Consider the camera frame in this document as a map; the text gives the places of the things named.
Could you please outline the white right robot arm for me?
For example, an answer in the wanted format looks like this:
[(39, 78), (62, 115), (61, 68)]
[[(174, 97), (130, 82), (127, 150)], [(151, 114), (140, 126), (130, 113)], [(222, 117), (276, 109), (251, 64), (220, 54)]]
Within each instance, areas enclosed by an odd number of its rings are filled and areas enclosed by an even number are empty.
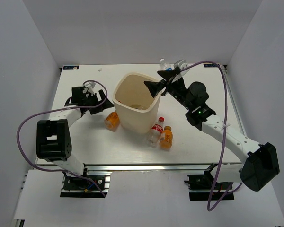
[(169, 93), (188, 110), (186, 118), (192, 126), (215, 138), (223, 149), (227, 148), (240, 160), (240, 164), (218, 163), (207, 168), (204, 172), (207, 187), (214, 189), (223, 182), (242, 183), (258, 192), (279, 174), (275, 146), (269, 142), (260, 144), (221, 120), (206, 104), (209, 95), (203, 83), (196, 81), (186, 87), (180, 68), (158, 74), (161, 81), (144, 82), (151, 96)]

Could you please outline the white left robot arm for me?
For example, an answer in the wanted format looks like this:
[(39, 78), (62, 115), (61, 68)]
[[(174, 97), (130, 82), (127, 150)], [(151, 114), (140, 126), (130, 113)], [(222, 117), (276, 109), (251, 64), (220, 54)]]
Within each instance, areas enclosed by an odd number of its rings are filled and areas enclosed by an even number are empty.
[(36, 130), (37, 157), (75, 174), (74, 183), (81, 189), (90, 185), (91, 178), (84, 173), (84, 163), (72, 154), (70, 127), (87, 111), (93, 115), (114, 107), (105, 91), (93, 91), (95, 85), (94, 81), (89, 81), (72, 87), (72, 95), (65, 102), (64, 109), (48, 120), (40, 120)]

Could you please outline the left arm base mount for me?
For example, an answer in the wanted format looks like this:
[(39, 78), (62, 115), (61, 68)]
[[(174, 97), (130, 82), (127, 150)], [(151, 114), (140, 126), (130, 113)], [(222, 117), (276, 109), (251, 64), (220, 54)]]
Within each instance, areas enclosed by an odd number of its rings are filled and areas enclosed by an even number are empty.
[(63, 172), (61, 198), (105, 198), (110, 184), (110, 172), (84, 168), (83, 177)]

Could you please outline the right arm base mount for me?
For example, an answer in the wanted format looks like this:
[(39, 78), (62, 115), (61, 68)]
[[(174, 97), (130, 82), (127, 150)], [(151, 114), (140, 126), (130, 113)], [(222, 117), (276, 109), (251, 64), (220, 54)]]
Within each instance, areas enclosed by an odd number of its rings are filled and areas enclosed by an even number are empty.
[[(183, 164), (184, 170), (188, 171), (187, 180), (184, 184), (189, 189), (190, 201), (207, 201), (210, 195), (215, 174), (211, 175), (211, 171), (218, 164), (201, 165), (201, 164)], [(212, 200), (218, 201), (227, 188), (231, 186), (227, 195), (223, 197), (223, 201), (233, 201), (234, 193), (232, 193), (232, 185), (229, 182), (217, 182), (212, 194)]]

